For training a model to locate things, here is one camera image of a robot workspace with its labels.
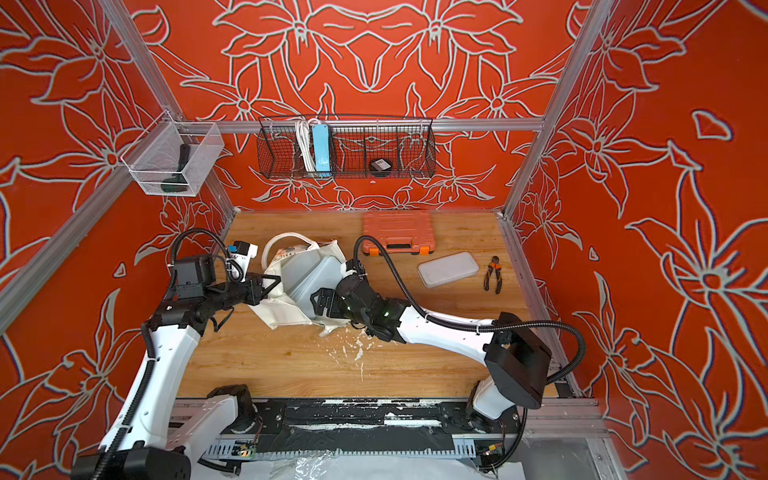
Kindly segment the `grey pencil case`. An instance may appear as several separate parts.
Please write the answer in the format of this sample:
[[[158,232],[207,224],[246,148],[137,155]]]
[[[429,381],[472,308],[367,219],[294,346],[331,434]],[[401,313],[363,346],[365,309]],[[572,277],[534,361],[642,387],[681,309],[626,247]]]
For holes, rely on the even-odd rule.
[[[424,262],[417,270],[427,288],[436,288],[474,276],[479,266],[469,252],[460,252]]]
[[[309,319],[314,319],[311,295],[321,288],[334,290],[342,279],[341,267],[336,257],[321,256],[318,250],[292,256],[281,266],[284,292]]]

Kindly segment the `white canvas tote bag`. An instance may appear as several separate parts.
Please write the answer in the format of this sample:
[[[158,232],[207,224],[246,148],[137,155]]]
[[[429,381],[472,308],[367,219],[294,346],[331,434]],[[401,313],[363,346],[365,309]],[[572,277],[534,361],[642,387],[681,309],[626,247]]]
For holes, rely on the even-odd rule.
[[[272,237],[261,257],[263,273],[280,278],[267,298],[251,311],[272,330],[281,326],[318,325],[326,334],[350,324],[341,313],[323,307],[319,313],[311,296],[335,290],[343,278],[346,258],[338,242],[316,242],[297,232]]]

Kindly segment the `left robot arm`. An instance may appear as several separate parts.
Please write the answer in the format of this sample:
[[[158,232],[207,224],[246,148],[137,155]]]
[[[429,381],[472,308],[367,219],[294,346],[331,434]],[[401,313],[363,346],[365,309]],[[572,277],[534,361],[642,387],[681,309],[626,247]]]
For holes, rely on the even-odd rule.
[[[73,479],[188,479],[194,465],[226,429],[247,431],[259,418],[245,385],[214,390],[177,430],[171,414],[189,360],[208,325],[222,322],[218,312],[256,306],[280,279],[249,272],[258,248],[236,241],[222,245],[226,279],[216,280],[215,256],[180,259],[182,241],[197,234],[189,229],[171,245],[171,279],[162,302],[141,326],[145,355],[116,420],[98,450],[77,459]]]

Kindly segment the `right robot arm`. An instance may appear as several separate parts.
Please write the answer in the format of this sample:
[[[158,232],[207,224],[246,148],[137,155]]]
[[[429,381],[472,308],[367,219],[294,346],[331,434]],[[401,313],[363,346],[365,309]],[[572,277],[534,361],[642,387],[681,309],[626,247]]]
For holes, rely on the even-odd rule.
[[[385,298],[377,293],[360,258],[353,257],[341,266],[341,279],[335,287],[322,287],[311,294],[313,310],[317,315],[346,319],[383,342],[436,347],[484,365],[488,376],[473,388],[465,422],[477,429],[482,422],[501,421],[506,413],[515,415],[514,439],[501,441],[500,453],[476,463],[484,474],[498,473],[522,443],[528,414],[541,407],[546,386],[564,379],[584,360],[584,336],[567,323],[523,321],[509,312],[496,319],[476,320],[428,310],[408,289],[385,247],[376,247],[401,297]],[[576,340],[573,358],[556,372],[549,370],[552,351],[536,335],[538,329],[564,331]]]

